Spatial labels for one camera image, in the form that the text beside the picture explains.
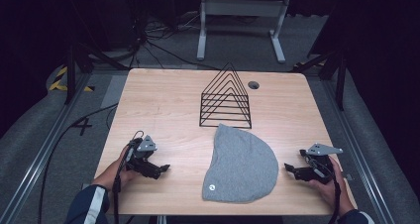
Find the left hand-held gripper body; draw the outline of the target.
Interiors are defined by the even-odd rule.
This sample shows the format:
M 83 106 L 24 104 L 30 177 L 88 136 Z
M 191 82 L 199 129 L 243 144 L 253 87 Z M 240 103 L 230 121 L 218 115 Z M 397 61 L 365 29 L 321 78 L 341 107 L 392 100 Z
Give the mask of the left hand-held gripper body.
M 162 167 L 158 167 L 148 161 L 148 158 L 157 149 L 155 142 L 149 135 L 146 135 L 144 139 L 135 138 L 129 143 L 126 169 L 139 172 L 145 177 L 158 179 L 162 173 Z

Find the yellow black hazard tape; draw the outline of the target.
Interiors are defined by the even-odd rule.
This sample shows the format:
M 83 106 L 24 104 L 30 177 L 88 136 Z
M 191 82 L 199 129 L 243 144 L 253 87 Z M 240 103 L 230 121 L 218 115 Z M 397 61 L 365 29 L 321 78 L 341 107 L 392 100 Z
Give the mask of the yellow black hazard tape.
M 55 78 L 53 79 L 52 84 L 50 85 L 50 90 L 66 91 L 67 83 L 66 83 L 66 80 L 64 79 L 66 74 L 67 74 L 67 66 L 63 65 L 57 72 Z

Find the black wire rack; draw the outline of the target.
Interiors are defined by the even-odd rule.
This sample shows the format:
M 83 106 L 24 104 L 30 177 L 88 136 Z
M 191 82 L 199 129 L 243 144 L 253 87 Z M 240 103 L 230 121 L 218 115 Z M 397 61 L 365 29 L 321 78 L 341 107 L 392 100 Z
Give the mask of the black wire rack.
M 250 97 L 234 66 L 227 63 L 201 92 L 199 126 L 251 129 Z

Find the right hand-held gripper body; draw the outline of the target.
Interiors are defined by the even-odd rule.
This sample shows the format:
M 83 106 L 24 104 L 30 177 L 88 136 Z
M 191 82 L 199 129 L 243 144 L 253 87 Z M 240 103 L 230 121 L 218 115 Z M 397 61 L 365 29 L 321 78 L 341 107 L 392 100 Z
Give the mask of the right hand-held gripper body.
M 294 168 L 293 174 L 297 180 L 318 180 L 327 184 L 334 176 L 333 165 L 329 156 L 341 154 L 341 148 L 315 143 L 307 150 L 300 150 L 300 155 L 308 163 L 307 168 Z

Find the person's right hand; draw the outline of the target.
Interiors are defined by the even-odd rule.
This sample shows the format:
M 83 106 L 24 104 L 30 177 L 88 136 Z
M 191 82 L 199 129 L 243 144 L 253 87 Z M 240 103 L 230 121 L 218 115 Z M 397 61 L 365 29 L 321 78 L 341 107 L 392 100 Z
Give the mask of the person's right hand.
M 339 211 L 338 216 L 342 217 L 347 212 L 354 210 L 355 206 L 353 205 L 347 191 L 347 185 L 346 182 L 342 176 L 342 171 L 340 169 L 340 166 L 338 163 L 333 159 L 330 158 L 330 161 L 332 163 L 334 174 L 336 178 L 337 184 L 340 186 L 340 204 L 339 204 Z M 333 180 L 328 182 L 327 184 L 323 184 L 319 182 L 318 180 L 310 180 L 309 185 L 316 189 L 322 198 L 332 207 L 332 209 L 335 209 L 336 205 L 336 185 Z

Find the black tripod stand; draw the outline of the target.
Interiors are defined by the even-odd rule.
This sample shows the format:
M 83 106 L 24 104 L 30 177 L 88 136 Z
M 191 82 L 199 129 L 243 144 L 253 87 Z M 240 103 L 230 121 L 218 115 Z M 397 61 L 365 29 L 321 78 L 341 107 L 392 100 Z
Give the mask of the black tripod stand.
M 303 72 L 321 62 L 324 63 L 323 67 L 318 73 L 322 80 L 330 80 L 334 73 L 337 73 L 337 82 L 335 90 L 335 101 L 341 111 L 344 110 L 343 97 L 344 86 L 346 79 L 347 61 L 343 50 L 328 52 L 325 55 L 316 56 L 307 62 L 297 63 L 291 72 Z
M 82 73 L 91 73 L 93 71 L 93 59 L 90 55 L 94 55 L 100 61 L 103 61 L 117 70 L 129 70 L 115 59 L 106 56 L 88 45 L 77 43 L 70 46 L 67 53 L 67 91 L 65 104 L 69 104 L 76 93 L 76 70 L 78 66 Z

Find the grey metal table frame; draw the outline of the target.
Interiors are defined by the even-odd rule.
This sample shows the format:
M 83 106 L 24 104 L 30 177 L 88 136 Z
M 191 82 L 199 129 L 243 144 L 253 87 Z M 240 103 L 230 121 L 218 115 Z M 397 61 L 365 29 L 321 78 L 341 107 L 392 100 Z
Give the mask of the grey metal table frame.
M 199 7 L 199 38 L 196 58 L 205 59 L 207 40 L 207 17 L 227 17 L 249 24 L 251 19 L 272 18 L 276 25 L 267 33 L 279 63 L 285 63 L 279 34 L 286 17 L 290 0 L 200 0 Z

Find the person's left hand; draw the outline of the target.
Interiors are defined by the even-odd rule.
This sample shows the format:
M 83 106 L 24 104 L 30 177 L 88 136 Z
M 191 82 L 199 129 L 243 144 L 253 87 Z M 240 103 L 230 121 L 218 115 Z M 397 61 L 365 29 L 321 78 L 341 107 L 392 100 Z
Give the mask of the person's left hand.
M 127 151 L 127 147 L 125 147 L 119 158 L 111 163 L 101 174 L 99 174 L 97 177 L 93 179 L 91 184 L 100 185 L 103 186 L 106 190 L 111 191 L 114 179 L 118 173 L 120 162 L 123 160 L 124 155 Z M 129 181 L 134 179 L 138 176 L 138 173 L 133 170 L 121 170 L 120 171 L 120 178 L 121 178 L 121 186 L 126 185 Z

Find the grey knit beanie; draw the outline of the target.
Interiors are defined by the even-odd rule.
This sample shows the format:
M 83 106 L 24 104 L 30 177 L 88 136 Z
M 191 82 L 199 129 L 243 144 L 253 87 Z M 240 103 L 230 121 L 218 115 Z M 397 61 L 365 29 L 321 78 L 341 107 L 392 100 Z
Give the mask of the grey knit beanie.
M 202 187 L 206 201 L 249 203 L 276 186 L 278 161 L 271 147 L 250 132 L 220 124 Z

